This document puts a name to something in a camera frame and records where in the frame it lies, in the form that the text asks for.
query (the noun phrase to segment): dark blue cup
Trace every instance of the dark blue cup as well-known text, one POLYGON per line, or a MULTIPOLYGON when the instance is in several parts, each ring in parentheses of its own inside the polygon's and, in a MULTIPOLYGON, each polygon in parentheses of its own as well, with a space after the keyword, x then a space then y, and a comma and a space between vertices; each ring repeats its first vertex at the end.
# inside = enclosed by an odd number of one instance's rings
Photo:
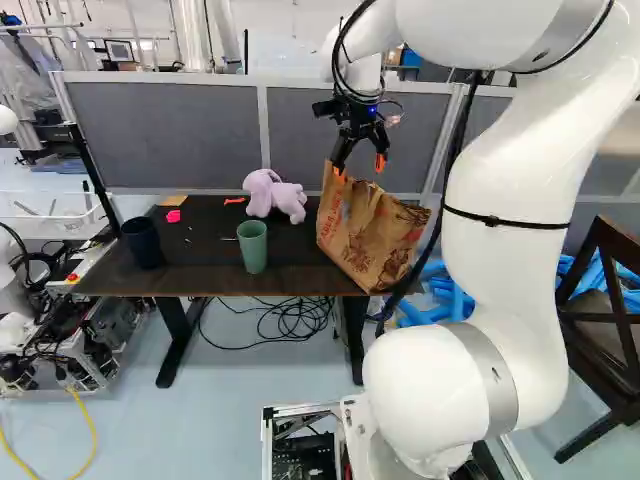
POLYGON ((134 217, 124 222, 122 238, 140 268, 152 270, 167 263, 158 230, 149 217, 134 217))

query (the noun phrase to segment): plush toy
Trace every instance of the plush toy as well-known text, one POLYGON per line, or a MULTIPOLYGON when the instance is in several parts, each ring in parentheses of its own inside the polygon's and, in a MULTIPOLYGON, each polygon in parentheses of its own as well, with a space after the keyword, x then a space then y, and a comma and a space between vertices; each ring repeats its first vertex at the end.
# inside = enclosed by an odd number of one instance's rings
POLYGON ((289 215, 293 225, 304 221, 307 196, 299 183, 282 183, 276 172, 263 168, 247 175, 242 189, 251 192, 247 215, 264 218, 272 207, 277 207, 289 215))

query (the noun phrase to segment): paper bag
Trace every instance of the paper bag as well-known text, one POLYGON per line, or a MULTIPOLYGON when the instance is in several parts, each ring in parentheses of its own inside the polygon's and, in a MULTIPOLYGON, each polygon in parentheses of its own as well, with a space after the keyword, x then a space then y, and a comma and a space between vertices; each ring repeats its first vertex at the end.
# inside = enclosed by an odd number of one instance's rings
POLYGON ((411 268, 430 214, 325 162, 316 241, 367 293, 388 289, 411 268))

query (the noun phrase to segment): floor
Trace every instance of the floor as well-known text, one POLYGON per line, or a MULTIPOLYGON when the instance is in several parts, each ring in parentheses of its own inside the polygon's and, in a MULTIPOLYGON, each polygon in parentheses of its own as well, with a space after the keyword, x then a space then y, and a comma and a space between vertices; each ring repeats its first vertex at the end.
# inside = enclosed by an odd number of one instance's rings
MULTIPOLYGON (((228 302, 241 308, 248 301, 228 302)), ((220 343, 238 345, 254 340, 255 322, 252 314, 234 315, 214 302, 205 313, 204 329, 220 343)), ((371 330, 365 333, 372 338, 371 330)), ((162 321, 150 318, 131 346, 129 368, 116 388, 87 400, 100 444, 83 478, 257 480, 263 406, 331 401, 357 391, 344 348, 332 339, 330 328, 306 343, 267 344, 244 352, 216 350, 196 338, 173 388, 158 390, 154 380, 168 343, 162 321)), ((638 429, 619 427, 570 463, 553 461, 556 447, 602 408, 573 378, 565 405, 550 422, 511 435, 533 478, 618 479, 634 472, 637 477, 638 429)), ((0 402, 0 414, 15 451, 43 479, 68 478, 89 453, 89 433, 68 398, 0 402)), ((0 475, 26 478, 1 451, 0 475)))

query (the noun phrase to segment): black strap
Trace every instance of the black strap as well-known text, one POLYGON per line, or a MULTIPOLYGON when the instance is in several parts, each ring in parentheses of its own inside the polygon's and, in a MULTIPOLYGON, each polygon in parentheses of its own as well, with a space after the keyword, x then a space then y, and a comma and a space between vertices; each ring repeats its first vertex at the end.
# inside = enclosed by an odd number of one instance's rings
POLYGON ((515 72, 515 74, 516 75, 533 75, 534 73, 541 73, 541 72, 549 70, 550 68, 553 68, 556 65, 561 64, 565 60, 568 60, 569 58, 573 57, 578 52, 578 50, 580 50, 582 47, 584 47, 586 45, 586 43, 593 38, 593 36, 596 34, 596 32, 598 30, 600 30, 600 27, 602 26, 604 21, 609 16, 609 13, 611 13, 611 10, 613 9, 613 4, 614 3, 616 3, 615 0, 609 0, 609 3, 607 4, 607 8, 605 8, 604 12, 600 16, 600 19, 593 26, 591 31, 587 35, 585 35, 585 37, 580 41, 580 43, 578 43, 575 47, 573 47, 573 49, 571 51, 569 51, 569 53, 567 53, 560 60, 556 60, 551 65, 547 65, 546 67, 542 67, 542 68, 539 68, 537 70, 531 70, 529 72, 521 72, 521 73, 520 72, 515 72))
POLYGON ((498 218, 495 215, 478 215, 477 213, 469 213, 457 208, 444 206, 447 212, 454 213, 460 217, 468 218, 470 220, 476 220, 484 223, 487 227, 497 227, 498 225, 504 225, 505 227, 517 227, 517 228, 529 228, 532 230, 564 230, 569 228, 570 223, 538 223, 538 222, 519 222, 517 220, 505 220, 498 218))

